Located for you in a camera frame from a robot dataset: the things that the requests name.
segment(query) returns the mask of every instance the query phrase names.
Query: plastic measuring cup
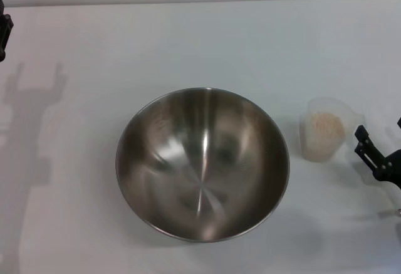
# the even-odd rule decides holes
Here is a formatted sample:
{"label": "plastic measuring cup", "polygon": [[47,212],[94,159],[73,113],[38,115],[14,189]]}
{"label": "plastic measuring cup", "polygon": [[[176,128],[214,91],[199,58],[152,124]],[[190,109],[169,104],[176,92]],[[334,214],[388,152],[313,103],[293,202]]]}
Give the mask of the plastic measuring cup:
{"label": "plastic measuring cup", "polygon": [[313,162],[330,159],[364,116],[330,97],[312,99],[299,122],[302,156]]}

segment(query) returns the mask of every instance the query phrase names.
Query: bowl rim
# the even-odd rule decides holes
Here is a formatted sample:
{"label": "bowl rim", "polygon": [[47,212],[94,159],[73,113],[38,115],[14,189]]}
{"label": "bowl rim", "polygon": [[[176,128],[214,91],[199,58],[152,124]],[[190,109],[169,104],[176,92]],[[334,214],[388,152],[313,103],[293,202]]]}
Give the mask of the bowl rim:
{"label": "bowl rim", "polygon": [[[288,165],[288,170],[287,170],[287,173],[286,173],[286,180],[285,180],[285,184],[284,184],[283,191],[282,191],[282,193],[281,193],[279,199],[277,200],[276,204],[273,206],[273,208],[270,210],[270,212],[269,212],[267,215],[265,215],[265,217],[264,217],[262,220],[260,220],[258,223],[256,223],[256,224],[253,225],[252,227],[248,228],[247,230],[244,230],[244,231],[242,231],[242,232],[240,232],[240,233],[237,233],[237,234],[234,234],[234,235],[232,235],[232,236],[228,236],[228,237],[226,237],[226,238],[219,238],[219,239],[216,239],[216,240],[197,240],[197,239],[192,239],[192,238],[183,238],[183,237],[181,237],[181,236],[177,236],[177,235],[174,235],[174,234],[169,233],[169,232],[167,232],[167,231],[164,231],[164,230],[160,229],[159,227],[156,227],[155,225],[153,225],[152,223],[150,223],[150,222],[147,221],[146,219],[144,219],[144,218],[142,218],[141,216],[139,216],[139,215],[135,212],[135,210],[131,207],[131,205],[129,204],[128,200],[126,199],[126,197],[125,197],[125,195],[124,195],[124,192],[123,192],[123,189],[122,189],[122,184],[121,184],[121,182],[120,182],[120,178],[119,178],[119,175],[118,175],[119,170],[118,170],[118,163],[117,163],[117,160],[118,160],[118,157],[119,157],[120,151],[121,151],[121,142],[122,142],[122,139],[124,138],[125,133],[127,132],[128,127],[131,125],[131,123],[134,121],[134,119],[135,119],[139,114],[141,114],[145,109],[147,109],[149,106],[153,105],[154,103],[158,102],[159,100],[161,100],[161,99],[163,99],[163,98],[165,98],[165,97],[167,97],[167,96],[169,96],[169,95],[175,94],[175,93],[187,92],[187,91],[191,91],[191,90],[211,90],[211,91],[215,91],[215,92],[223,92],[223,93],[227,93],[227,94],[233,95],[233,96],[235,96],[235,97],[241,98],[241,99],[243,99],[243,100],[249,102],[249,103],[250,103],[251,105],[253,105],[254,107],[260,109],[260,111],[262,111],[262,113],[265,114],[265,116],[267,116],[268,119],[270,119],[271,123],[276,127],[276,129],[277,129],[277,131],[278,131],[278,133],[279,133],[279,136],[281,137],[281,140],[283,141],[284,148],[285,148],[286,161],[287,161],[287,165]],[[193,87],[193,88],[184,88],[184,89],[176,90],[176,91],[173,91],[173,92],[166,93],[166,94],[162,95],[161,97],[158,97],[158,98],[156,98],[155,100],[152,100],[150,103],[146,104],[143,108],[141,108],[141,109],[130,119],[130,121],[128,122],[127,126],[124,128],[124,130],[123,130],[123,132],[122,132],[122,134],[121,134],[120,140],[118,141],[117,151],[116,151],[116,156],[115,156],[115,171],[116,171],[116,177],[117,177],[118,186],[119,186],[120,191],[121,191],[121,193],[122,193],[122,195],[123,195],[123,197],[124,197],[125,202],[128,204],[128,206],[130,207],[130,209],[135,213],[135,215],[138,216],[143,222],[145,222],[146,224],[148,224],[150,227],[152,227],[153,229],[157,230],[158,232],[161,232],[161,233],[164,234],[164,235],[167,235],[167,236],[169,236],[169,237],[171,237],[171,238],[175,238],[175,239],[178,239],[178,240],[181,240],[181,241],[188,241],[188,242],[192,242],[192,243],[217,243],[217,242],[220,242],[220,241],[231,240],[231,239],[233,239],[233,238],[237,238],[238,236],[241,236],[241,235],[244,235],[244,234],[250,232],[250,231],[253,230],[254,228],[258,227],[260,224],[262,224],[268,217],[271,216],[271,214],[273,213],[273,211],[276,210],[276,208],[278,207],[278,205],[280,204],[281,200],[282,200],[283,197],[284,197],[284,194],[285,194],[285,192],[286,192],[286,190],[287,190],[287,187],[288,187],[289,173],[291,172],[291,171],[290,171],[290,167],[291,167],[291,164],[290,164],[290,159],[289,159],[289,151],[288,151],[287,143],[286,143],[285,138],[284,138],[283,134],[281,133],[279,127],[277,126],[276,122],[275,122],[261,107],[259,107],[259,106],[256,105],[254,102],[252,102],[251,100],[247,99],[246,97],[243,97],[242,95],[236,94],[236,93],[231,92],[231,91],[228,91],[228,90],[223,90],[223,89],[219,89],[219,88],[211,88],[211,87]]]}

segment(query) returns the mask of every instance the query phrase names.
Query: stainless steel bowl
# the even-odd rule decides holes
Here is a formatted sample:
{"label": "stainless steel bowl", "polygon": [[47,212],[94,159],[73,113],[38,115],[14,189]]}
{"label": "stainless steel bowl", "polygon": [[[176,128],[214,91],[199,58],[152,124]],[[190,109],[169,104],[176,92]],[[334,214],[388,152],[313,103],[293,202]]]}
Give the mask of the stainless steel bowl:
{"label": "stainless steel bowl", "polygon": [[289,176],[283,136],[257,105],[192,88],[148,104],[117,149],[117,179],[146,223],[186,241],[221,241],[263,222]]}

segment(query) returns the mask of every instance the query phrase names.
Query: white table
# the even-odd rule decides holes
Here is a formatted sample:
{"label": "white table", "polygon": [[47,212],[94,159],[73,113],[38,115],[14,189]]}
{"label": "white table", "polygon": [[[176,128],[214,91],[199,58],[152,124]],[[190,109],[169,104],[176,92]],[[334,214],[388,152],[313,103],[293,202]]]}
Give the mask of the white table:
{"label": "white table", "polygon": [[[401,191],[345,145],[327,164],[303,160],[297,120],[309,99],[336,97],[365,114],[386,154],[401,148],[401,0],[6,11],[15,27],[0,64],[0,273],[400,273],[401,219],[388,211]],[[291,154],[272,216],[214,244],[147,226],[114,170],[140,108],[203,86],[265,109]]]}

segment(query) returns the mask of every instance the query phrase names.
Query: black mechanical part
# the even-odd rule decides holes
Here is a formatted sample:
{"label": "black mechanical part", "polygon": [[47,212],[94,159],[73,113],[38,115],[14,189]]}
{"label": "black mechanical part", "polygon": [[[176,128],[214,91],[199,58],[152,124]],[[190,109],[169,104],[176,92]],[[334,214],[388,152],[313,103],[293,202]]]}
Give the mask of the black mechanical part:
{"label": "black mechanical part", "polygon": [[3,14],[3,12],[4,3],[3,0],[0,0],[0,62],[4,61],[4,59],[6,58],[6,46],[8,38],[11,34],[11,30],[14,26],[10,15]]}
{"label": "black mechanical part", "polygon": [[355,136],[359,141],[355,153],[372,170],[375,179],[392,182],[401,188],[401,150],[384,157],[370,140],[368,131],[362,125],[357,128]]}

